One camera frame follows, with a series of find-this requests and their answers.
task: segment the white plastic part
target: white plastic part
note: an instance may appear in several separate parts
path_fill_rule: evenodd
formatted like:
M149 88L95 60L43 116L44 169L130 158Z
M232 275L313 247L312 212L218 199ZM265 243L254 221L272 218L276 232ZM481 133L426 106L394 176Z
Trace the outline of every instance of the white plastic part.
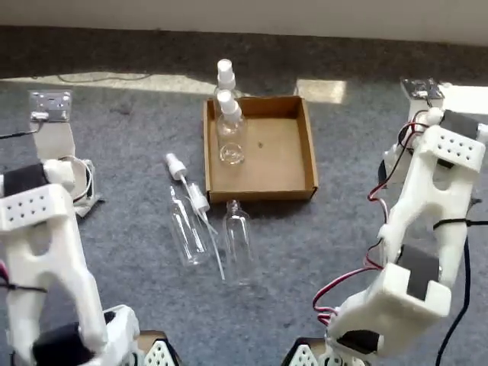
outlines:
M169 173L176 181L181 181L187 175L187 169L185 164L181 162L180 159L176 157L172 152L166 154L165 156L166 165L168 166Z
M219 101L222 114L226 120L238 122L242 117L242 110L239 103L234 100L232 94L228 90L221 90L217 93L217 100Z
M75 175L70 162L50 159L43 164L49 183L62 185L67 191L75 187Z
M108 341L103 352L93 357L83 366L134 366L134 355L140 357L137 345L139 321L134 311L126 305L105 310L112 311L115 317L107 325Z
M163 341L155 341L144 358L144 366L176 366L168 346Z
M365 366L365 363L360 358L340 352L327 343L325 353L319 356L319 366Z
M488 125L478 124L478 141L481 143L488 142Z
M400 198L378 234L384 241L385 262L396 261L406 228L424 211L436 221L466 217L484 153L482 143L440 126L424 132L414 150ZM443 191L432 180L439 159L454 165L448 176L449 186ZM466 234L464 223L443 225L435 231L442 268L440 282L448 287L452 287L458 273Z
M333 316L327 342L340 351L373 361L377 356L398 355L433 323L446 317L451 307L451 290L430 281L425 300L407 294L410 271L388 263L371 286L350 296ZM371 330L380 335L377 353L364 355L336 341L354 330Z
M30 128L37 130L39 122L30 122ZM37 157L40 160L75 155L75 140L69 122L43 123L39 132L32 136L37 149Z
M210 209L207 198L201 193L200 187L196 183L191 183L188 186L188 194L190 195L191 206L193 211L198 215L199 213L207 212Z
M78 159L83 164L81 164L81 167L83 167L83 172L86 176L86 172L88 170L88 175L90 176L89 180L84 180L78 179L76 180L76 185L77 187L80 186L81 183L85 182L85 189L82 193L79 193L78 195L75 195L76 192L78 192L78 188L76 188L74 191L71 191L71 196L72 197L80 197L75 202L75 212L78 216L84 217L90 210L93 208L93 206L101 200L101 194L98 191L98 184L97 184L97 179L96 179L96 174L95 174L95 166L93 165L93 162L88 159Z
M313 355L310 346L299 345L287 366L319 366L319 362Z
M64 169L50 175L55 173L62 176ZM44 254L34 255L31 230L42 222L50 234L50 246ZM74 300L83 343L100 352L107 342L107 328L66 189L50 184L0 199L0 239L11 282L49 289L52 281L58 280ZM45 297L36 291L10 291L7 295L9 342L27 364L34 364L31 347L40 334Z
M236 87L236 75L229 59L217 63L217 82L219 89L233 90Z
M420 113L416 118L416 122L419 124L426 124L427 126L434 126L436 124L440 124L443 117L444 111L440 108L433 107L430 108L427 112ZM415 129L416 131L420 132L425 131L425 128L421 126L415 126ZM403 138L403 144L406 143L408 137L409 133L406 133L405 137ZM407 147L415 146L418 140L419 136L414 136L410 138ZM399 143L395 143L388 151L385 151L383 154L384 166L387 176L392 172L393 167L395 165L397 166L389 180L390 184L404 182L406 173L408 172L408 169L410 167L412 156L409 153L404 153L400 158L400 153L402 152L402 150L403 147Z

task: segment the cardboard box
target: cardboard box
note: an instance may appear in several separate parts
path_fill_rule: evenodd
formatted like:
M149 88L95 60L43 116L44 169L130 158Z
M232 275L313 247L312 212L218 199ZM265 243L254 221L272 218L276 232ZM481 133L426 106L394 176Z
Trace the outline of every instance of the cardboard box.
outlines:
M205 186L210 202L309 200L319 182L305 100L240 98L247 118L246 160L219 159L212 100L204 104Z

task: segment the plastic bottle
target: plastic bottle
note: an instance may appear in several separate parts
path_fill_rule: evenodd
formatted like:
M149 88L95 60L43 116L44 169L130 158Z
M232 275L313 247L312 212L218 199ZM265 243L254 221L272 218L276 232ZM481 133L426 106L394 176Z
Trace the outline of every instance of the plastic bottle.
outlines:
M242 110L228 90L217 95L222 115L217 121L219 157L230 165L244 161L246 147L246 119Z
M232 62L229 59L222 59L217 63L217 87L213 92L213 112L215 120L218 120L222 114L217 99L217 94L222 90L228 90L234 100L242 97L241 92L236 89L236 74L234 74Z
M182 199L176 196L175 189L170 187L171 229L178 254L183 265L198 265L209 258L203 241L200 221L190 211L188 214Z
M223 235L226 245L226 277L231 284L249 284L257 275L258 258L249 232L249 215L241 210L238 201L227 202Z

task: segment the bottle cap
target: bottle cap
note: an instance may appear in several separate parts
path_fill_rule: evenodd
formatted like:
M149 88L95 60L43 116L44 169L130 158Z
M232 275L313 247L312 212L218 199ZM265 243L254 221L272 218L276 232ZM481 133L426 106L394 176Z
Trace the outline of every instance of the bottle cap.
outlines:
M221 90L217 93L217 100L219 101L222 114L226 119L238 120L242 116L241 107L234 100L232 94L228 90Z
M187 173L185 165L179 160L172 152L166 154L166 165L168 166L169 173L173 179L179 181L181 177L184 177Z
M220 89L232 90L236 87L236 75L229 59L222 59L217 63L217 81Z

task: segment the black wire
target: black wire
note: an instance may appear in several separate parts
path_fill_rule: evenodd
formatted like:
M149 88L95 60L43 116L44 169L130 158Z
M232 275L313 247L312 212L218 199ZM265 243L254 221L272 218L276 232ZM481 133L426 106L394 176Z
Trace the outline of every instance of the black wire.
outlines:
M39 128L37 128L37 130L10 133L8 135L0 135L0 140L11 139L12 137L22 137L22 136L32 135L34 133L38 133L40 131L40 129L42 128L42 126L43 126L43 124L39 123Z
M466 226L485 226L488 225L488 221L481 220L481 221L472 221L469 219L445 219L445 220L440 220L438 223L436 223L433 228L434 230L440 227L441 225L445 225L446 223L466 223Z
M466 241L464 242L464 268L465 268L465 280L464 280L464 302L461 311L454 319L454 322L451 324L448 332L446 333L444 340L441 343L441 347L437 352L437 358L435 359L435 366L441 365L442 355L446 347L448 346L449 340L451 339L452 334L458 327L459 323L463 319L464 314L467 312L467 308L470 306L470 292L471 292L471 263L470 263L470 247L468 243L468 239L466 236Z
M36 292L42 292L42 293L47 293L47 290L42 287L34 287L34 286L22 286L20 284L12 284L10 282L6 282L3 284L0 284L0 287L4 287L9 291L16 291L16 290L24 290L24 291L36 291Z
M32 135L33 133L36 133L37 130L32 130L32 131L23 131L23 132L16 132L16 133L11 133L9 135L0 135L0 140L6 140L6 139L11 139L12 137L22 137L26 135Z
M411 120L411 122L410 122L410 123L414 124L414 123L416 122L417 117L418 117L418 116L419 116L419 114L421 114L422 112L427 112L427 110L426 110L426 109L421 109L420 111L417 111L417 112L416 112L416 113L413 115L412 120ZM400 146L402 146L402 147L405 147L405 148L406 148L406 146L404 146L404 145L403 145L403 139L405 138L406 131L407 131L407 130L408 130L410 127L412 127L412 126L408 126L408 125L403 126L403 128L402 128L402 129L400 130L400 132L398 133L398 137L397 137L397 139L398 139L398 144L399 144Z
M441 225L445 225L446 223L466 223L466 226L482 226L488 225L488 221L486 220L479 220L479 221L472 221L467 218L457 218L457 219L445 219L440 220L436 223L433 227L434 230L440 227ZM466 236L466 241L464 242L464 267L465 267L465 280L464 280L464 302L461 311L454 319L454 322L451 324L448 332L446 333L444 340L441 343L441 347L439 347L437 358L435 359L435 366L440 366L442 355L444 354L444 350L448 346L449 340L451 339L452 334L458 327L459 323L463 319L464 314L467 312L467 308L470 306L470 292L471 292L471 262L470 262L470 247L469 242Z

